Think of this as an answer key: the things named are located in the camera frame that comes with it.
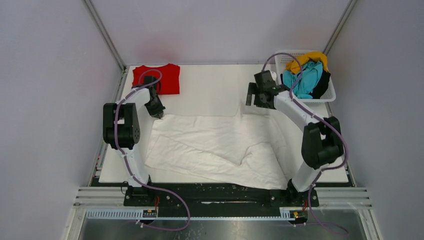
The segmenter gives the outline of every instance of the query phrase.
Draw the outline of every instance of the folded red shirt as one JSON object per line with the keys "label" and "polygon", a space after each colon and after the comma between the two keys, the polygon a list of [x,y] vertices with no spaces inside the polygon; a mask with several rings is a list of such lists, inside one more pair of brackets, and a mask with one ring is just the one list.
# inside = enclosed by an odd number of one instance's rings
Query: folded red shirt
{"label": "folded red shirt", "polygon": [[[160,85],[158,86],[158,94],[160,95],[168,95],[168,94],[180,94],[180,66],[175,64],[166,64],[164,66],[159,67],[148,67],[145,65],[136,67],[134,70],[132,70],[132,73],[134,74],[134,81],[132,82],[132,86],[137,86],[144,84],[144,76],[142,79],[139,78],[140,76],[150,69],[156,69],[159,70],[162,73],[162,79],[160,80]],[[151,71],[146,73],[148,76],[154,76],[156,78],[159,78],[160,74],[157,71]]]}

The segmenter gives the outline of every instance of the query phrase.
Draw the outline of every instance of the white wall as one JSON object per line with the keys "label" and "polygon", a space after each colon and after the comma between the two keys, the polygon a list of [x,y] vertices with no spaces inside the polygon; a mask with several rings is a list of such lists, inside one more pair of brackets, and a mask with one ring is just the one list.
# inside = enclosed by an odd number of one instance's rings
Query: white wall
{"label": "white wall", "polygon": [[263,63],[323,51],[349,0],[93,0],[120,56],[137,64]]}
{"label": "white wall", "polygon": [[0,239],[56,240],[120,71],[81,0],[0,5]]}
{"label": "white wall", "polygon": [[332,105],[384,239],[424,239],[424,1],[358,1],[328,55]]}

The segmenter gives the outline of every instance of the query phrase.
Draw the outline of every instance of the blue garment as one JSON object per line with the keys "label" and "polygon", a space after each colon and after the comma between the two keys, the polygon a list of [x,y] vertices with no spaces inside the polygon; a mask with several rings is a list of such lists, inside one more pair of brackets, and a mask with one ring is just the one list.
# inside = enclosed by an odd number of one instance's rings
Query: blue garment
{"label": "blue garment", "polygon": [[[309,94],[312,93],[321,79],[323,64],[320,61],[308,61],[302,66],[302,69],[303,76],[297,85],[294,86],[293,93],[299,99],[312,99],[312,96]],[[281,74],[282,83],[291,88],[300,74],[300,72],[298,74],[292,74],[291,71],[286,70]]]}

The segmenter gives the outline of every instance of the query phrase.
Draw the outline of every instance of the white cloth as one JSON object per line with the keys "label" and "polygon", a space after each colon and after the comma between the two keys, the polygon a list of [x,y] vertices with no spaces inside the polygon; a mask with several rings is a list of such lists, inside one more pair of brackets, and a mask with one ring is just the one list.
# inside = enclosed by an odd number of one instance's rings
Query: white cloth
{"label": "white cloth", "polygon": [[165,115],[153,123],[144,164],[246,187],[285,189],[277,159],[286,151],[286,140],[269,116]]}

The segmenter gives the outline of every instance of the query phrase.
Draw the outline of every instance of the laundry basket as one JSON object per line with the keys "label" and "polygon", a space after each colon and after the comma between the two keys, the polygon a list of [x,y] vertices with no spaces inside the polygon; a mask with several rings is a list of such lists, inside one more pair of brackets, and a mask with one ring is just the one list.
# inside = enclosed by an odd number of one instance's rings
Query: laundry basket
{"label": "laundry basket", "polygon": [[[314,52],[315,50],[279,50],[275,53],[288,53],[295,57],[301,56],[303,54]],[[291,62],[293,58],[287,55],[276,55],[275,56],[275,67],[277,70],[277,79],[278,83],[282,84],[281,80],[281,74],[286,69],[286,64]],[[327,103],[332,102],[336,99],[336,92],[334,91],[333,81],[330,77],[330,80],[328,82],[328,89],[327,91],[321,96],[320,99],[299,99],[301,102],[304,103]]]}

